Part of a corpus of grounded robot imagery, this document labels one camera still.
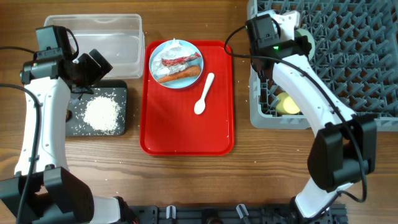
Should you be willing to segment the mint green bowl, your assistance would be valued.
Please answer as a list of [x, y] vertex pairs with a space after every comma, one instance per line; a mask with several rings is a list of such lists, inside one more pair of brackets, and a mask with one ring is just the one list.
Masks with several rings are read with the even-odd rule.
[[302, 36], [306, 36], [308, 43], [311, 45], [311, 49], [308, 53], [308, 59], [311, 60], [313, 58], [313, 56], [315, 55], [315, 40], [314, 40], [312, 34], [308, 30], [296, 29], [295, 30], [295, 38], [302, 37]]

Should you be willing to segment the brown food scrap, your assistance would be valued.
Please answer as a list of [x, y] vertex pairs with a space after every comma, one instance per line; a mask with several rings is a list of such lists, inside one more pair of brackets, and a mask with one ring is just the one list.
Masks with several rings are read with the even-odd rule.
[[65, 121], [68, 122], [71, 119], [71, 117], [72, 117], [72, 112], [70, 110], [67, 110]]

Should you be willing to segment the white rice pile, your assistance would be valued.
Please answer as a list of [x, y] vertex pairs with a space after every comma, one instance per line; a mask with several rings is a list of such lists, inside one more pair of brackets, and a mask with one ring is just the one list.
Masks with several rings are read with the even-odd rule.
[[89, 124], [94, 131], [114, 134], [118, 126], [120, 112], [121, 107], [114, 99], [97, 96], [87, 102], [83, 121]]

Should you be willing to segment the yellow plastic cup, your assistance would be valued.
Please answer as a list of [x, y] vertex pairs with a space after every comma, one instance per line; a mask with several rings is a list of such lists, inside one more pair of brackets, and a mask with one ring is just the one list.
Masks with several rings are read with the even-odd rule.
[[293, 99], [286, 93], [282, 92], [277, 95], [278, 102], [276, 104], [275, 110], [279, 114], [298, 114], [300, 113], [300, 108], [295, 104]]

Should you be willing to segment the red snack wrapper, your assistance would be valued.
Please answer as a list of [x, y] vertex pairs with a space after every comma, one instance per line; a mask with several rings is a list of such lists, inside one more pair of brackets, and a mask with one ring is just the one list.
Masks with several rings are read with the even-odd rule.
[[194, 54], [191, 54], [189, 56], [185, 56], [185, 57], [179, 57], [179, 58], [175, 58], [175, 59], [162, 59], [162, 65], [165, 67], [171, 67], [171, 66], [175, 66], [175, 65], [180, 65], [180, 64], [185, 64], [187, 62], [191, 62], [193, 60], [196, 60], [198, 58], [200, 58], [201, 55], [198, 52], [195, 52]]

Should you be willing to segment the white tissue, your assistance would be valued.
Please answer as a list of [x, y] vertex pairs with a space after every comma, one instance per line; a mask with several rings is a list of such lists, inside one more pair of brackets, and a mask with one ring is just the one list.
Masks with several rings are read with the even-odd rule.
[[189, 57], [195, 53], [190, 47], [183, 46], [179, 40], [171, 40], [167, 42], [164, 48], [154, 55], [150, 64], [152, 74], [156, 79], [180, 72], [188, 67], [188, 63], [178, 63], [176, 65], [166, 66], [162, 64], [162, 60], [173, 60], [182, 57]]

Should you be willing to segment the large light blue plate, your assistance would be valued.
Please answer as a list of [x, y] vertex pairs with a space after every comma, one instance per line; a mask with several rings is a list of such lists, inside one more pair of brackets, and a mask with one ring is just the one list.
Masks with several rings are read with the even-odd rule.
[[[158, 82], [158, 79], [156, 79], [155, 76], [152, 74], [152, 69], [150, 68], [150, 64], [151, 64], [152, 61], [153, 61], [154, 55], [155, 55], [156, 53], [159, 53], [159, 52], [164, 48], [164, 46], [166, 45], [166, 43], [167, 43], [167, 42], [170, 42], [170, 41], [171, 41], [171, 40], [167, 40], [167, 41], [161, 43], [160, 45], [158, 45], [157, 47], [155, 47], [154, 50], [151, 50], [151, 55], [150, 55], [150, 58], [149, 58], [149, 70], [150, 70], [150, 74], [152, 75], [152, 77], [154, 78], [154, 80], [157, 81], [157, 83], [159, 83], [159, 82]], [[186, 40], [179, 40], [179, 41], [180, 41], [180, 43], [181, 43], [183, 46], [185, 46], [185, 47], [190, 47], [192, 50], [194, 50], [195, 52], [198, 52], [198, 53], [201, 55], [200, 58], [198, 58], [198, 59], [196, 59], [196, 60], [193, 60], [193, 61], [191, 61], [191, 62], [187, 62], [187, 63], [188, 63], [188, 67], [191, 67], [191, 66], [193, 66], [193, 65], [198, 65], [198, 66], [200, 66], [200, 68], [201, 68], [201, 73], [202, 73], [202, 71], [203, 71], [203, 69], [204, 69], [204, 59], [203, 59], [203, 55], [202, 55], [202, 53], [199, 51], [198, 47], [196, 47], [196, 46], [193, 45], [191, 42], [188, 42], [188, 41], [186, 41]], [[166, 83], [160, 83], [160, 84], [161, 84], [162, 86], [165, 86], [165, 87], [167, 87], [167, 88], [172, 88], [172, 89], [186, 88], [186, 87], [188, 87], [188, 86], [194, 84], [194, 83], [198, 80], [198, 78], [200, 77], [201, 73], [199, 74], [199, 76], [196, 76], [196, 77], [183, 78], [183, 79], [179, 79], [179, 80], [175, 80], [175, 81], [171, 81], [171, 82], [166, 82]]]

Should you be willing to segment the orange carrot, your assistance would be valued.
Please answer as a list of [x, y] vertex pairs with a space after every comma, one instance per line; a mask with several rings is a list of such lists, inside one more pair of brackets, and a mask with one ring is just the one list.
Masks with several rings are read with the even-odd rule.
[[198, 65], [193, 65], [191, 67], [186, 68], [185, 70], [182, 70], [181, 72], [173, 73], [171, 75], [164, 76], [162, 78], [158, 79], [159, 83], [166, 83], [166, 82], [171, 82], [183, 78], [189, 78], [189, 77], [196, 77], [199, 76], [201, 73], [201, 68]]

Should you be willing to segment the white plastic spoon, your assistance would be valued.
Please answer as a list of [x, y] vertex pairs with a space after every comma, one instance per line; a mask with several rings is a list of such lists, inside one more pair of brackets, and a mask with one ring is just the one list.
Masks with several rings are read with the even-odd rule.
[[208, 91], [209, 91], [214, 79], [215, 79], [215, 74], [214, 73], [209, 73], [207, 78], [206, 78], [205, 86], [203, 87], [203, 92], [201, 94], [201, 97], [195, 103], [195, 106], [194, 106], [194, 113], [195, 114], [199, 115], [199, 114], [202, 114], [202, 112], [204, 112], [204, 110], [206, 108], [205, 98], [206, 98], [206, 96], [208, 94]]

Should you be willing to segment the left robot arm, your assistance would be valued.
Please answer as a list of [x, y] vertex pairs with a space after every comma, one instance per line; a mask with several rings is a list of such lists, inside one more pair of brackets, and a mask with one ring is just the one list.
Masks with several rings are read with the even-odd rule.
[[65, 155], [67, 106], [112, 67], [97, 51], [80, 54], [72, 31], [36, 30], [39, 50], [21, 70], [26, 95], [24, 140], [14, 177], [1, 182], [1, 200], [18, 223], [131, 223], [121, 197], [95, 197], [70, 173]]

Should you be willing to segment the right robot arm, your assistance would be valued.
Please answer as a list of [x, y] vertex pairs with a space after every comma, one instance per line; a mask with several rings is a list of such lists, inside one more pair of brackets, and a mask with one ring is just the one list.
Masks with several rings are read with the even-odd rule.
[[246, 21], [252, 68], [269, 72], [298, 106], [315, 135], [307, 159], [310, 179], [290, 203], [289, 221], [309, 223], [357, 182], [367, 197], [366, 176], [375, 170], [377, 125], [371, 114], [357, 115], [313, 71], [315, 41], [301, 29], [300, 14], [274, 12]]

